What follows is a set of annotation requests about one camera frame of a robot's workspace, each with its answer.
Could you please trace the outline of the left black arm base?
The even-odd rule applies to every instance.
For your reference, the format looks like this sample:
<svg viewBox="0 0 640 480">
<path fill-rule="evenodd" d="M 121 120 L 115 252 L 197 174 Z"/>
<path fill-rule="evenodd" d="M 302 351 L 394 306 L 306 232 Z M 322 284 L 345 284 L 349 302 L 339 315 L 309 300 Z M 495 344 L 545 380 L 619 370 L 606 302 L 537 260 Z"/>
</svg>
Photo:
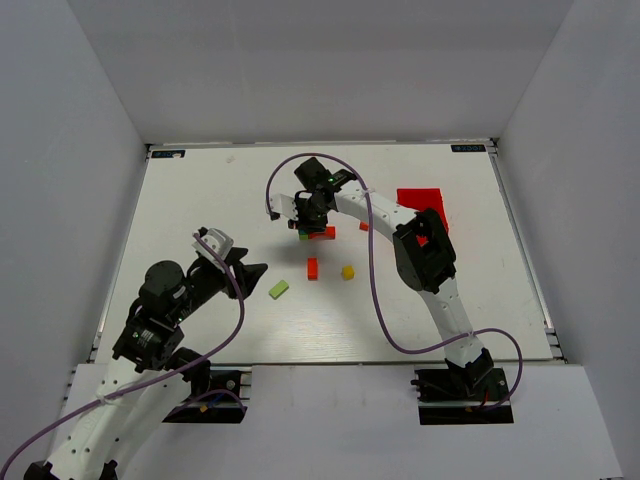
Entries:
<svg viewBox="0 0 640 480">
<path fill-rule="evenodd" d="M 163 420 L 167 424 L 238 425 L 248 411 L 252 368 L 214 366 L 207 391 L 188 397 Z"/>
</svg>

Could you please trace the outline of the red rectangular wood block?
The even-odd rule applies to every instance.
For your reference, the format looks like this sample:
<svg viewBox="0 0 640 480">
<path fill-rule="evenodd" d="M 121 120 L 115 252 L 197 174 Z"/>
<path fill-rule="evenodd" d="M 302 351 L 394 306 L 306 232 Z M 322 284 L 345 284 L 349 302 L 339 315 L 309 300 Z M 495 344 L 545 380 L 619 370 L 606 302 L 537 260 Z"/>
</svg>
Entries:
<svg viewBox="0 0 640 480">
<path fill-rule="evenodd" d="M 309 281 L 316 281 L 319 275 L 318 260 L 315 257 L 309 257 L 307 259 L 307 279 Z"/>
</svg>

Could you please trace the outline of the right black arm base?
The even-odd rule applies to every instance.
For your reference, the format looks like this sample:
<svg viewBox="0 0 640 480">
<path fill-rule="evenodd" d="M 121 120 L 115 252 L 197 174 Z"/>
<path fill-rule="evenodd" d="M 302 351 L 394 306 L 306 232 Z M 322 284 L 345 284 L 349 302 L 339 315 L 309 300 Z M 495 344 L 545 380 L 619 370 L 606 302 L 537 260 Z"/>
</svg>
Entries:
<svg viewBox="0 0 640 480">
<path fill-rule="evenodd" d="M 446 368 L 417 369 L 411 380 L 418 396 L 421 426 L 506 425 L 514 423 L 502 368 L 494 368 L 471 393 L 456 387 Z"/>
</svg>

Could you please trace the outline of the red arch wood block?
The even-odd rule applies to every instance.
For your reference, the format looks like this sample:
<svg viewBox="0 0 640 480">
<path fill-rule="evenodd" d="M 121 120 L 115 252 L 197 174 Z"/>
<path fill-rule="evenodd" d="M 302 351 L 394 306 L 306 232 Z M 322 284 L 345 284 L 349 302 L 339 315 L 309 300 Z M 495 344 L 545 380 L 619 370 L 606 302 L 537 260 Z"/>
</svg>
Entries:
<svg viewBox="0 0 640 480">
<path fill-rule="evenodd" d="M 327 226 L 321 232 L 314 232 L 309 235 L 310 239 L 325 239 L 334 240 L 336 238 L 336 228 L 334 226 Z"/>
</svg>

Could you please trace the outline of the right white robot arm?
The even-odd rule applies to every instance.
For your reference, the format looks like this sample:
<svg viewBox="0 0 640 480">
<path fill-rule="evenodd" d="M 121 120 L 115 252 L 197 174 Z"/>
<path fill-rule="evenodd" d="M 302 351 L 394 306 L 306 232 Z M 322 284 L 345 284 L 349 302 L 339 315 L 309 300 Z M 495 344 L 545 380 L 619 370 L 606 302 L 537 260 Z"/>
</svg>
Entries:
<svg viewBox="0 0 640 480">
<path fill-rule="evenodd" d="M 456 282 L 456 253 L 437 211 L 416 211 L 366 188 L 350 169 L 330 172 L 315 157 L 294 170 L 303 189 L 284 206 L 289 225 L 307 233 L 327 226 L 331 211 L 366 223 L 368 254 L 375 233 L 393 246 L 402 282 L 427 306 L 444 343 L 445 363 L 454 387 L 469 398 L 493 369 L 488 349 L 473 333 Z"/>
</svg>

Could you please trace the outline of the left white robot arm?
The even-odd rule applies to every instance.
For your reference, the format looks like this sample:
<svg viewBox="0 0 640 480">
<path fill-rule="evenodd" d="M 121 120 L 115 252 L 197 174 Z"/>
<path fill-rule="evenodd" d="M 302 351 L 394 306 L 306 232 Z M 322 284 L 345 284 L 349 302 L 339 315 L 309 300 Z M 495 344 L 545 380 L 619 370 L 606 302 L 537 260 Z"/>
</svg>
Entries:
<svg viewBox="0 0 640 480">
<path fill-rule="evenodd" d="M 121 479 L 179 402 L 210 391 L 209 357 L 182 346 L 181 324 L 219 293 L 244 301 L 268 266 L 244 264 L 245 248 L 229 247 L 222 258 L 202 245 L 196 251 L 187 270 L 171 260 L 147 270 L 93 406 L 80 412 L 57 450 L 27 468 L 25 478 Z"/>
</svg>

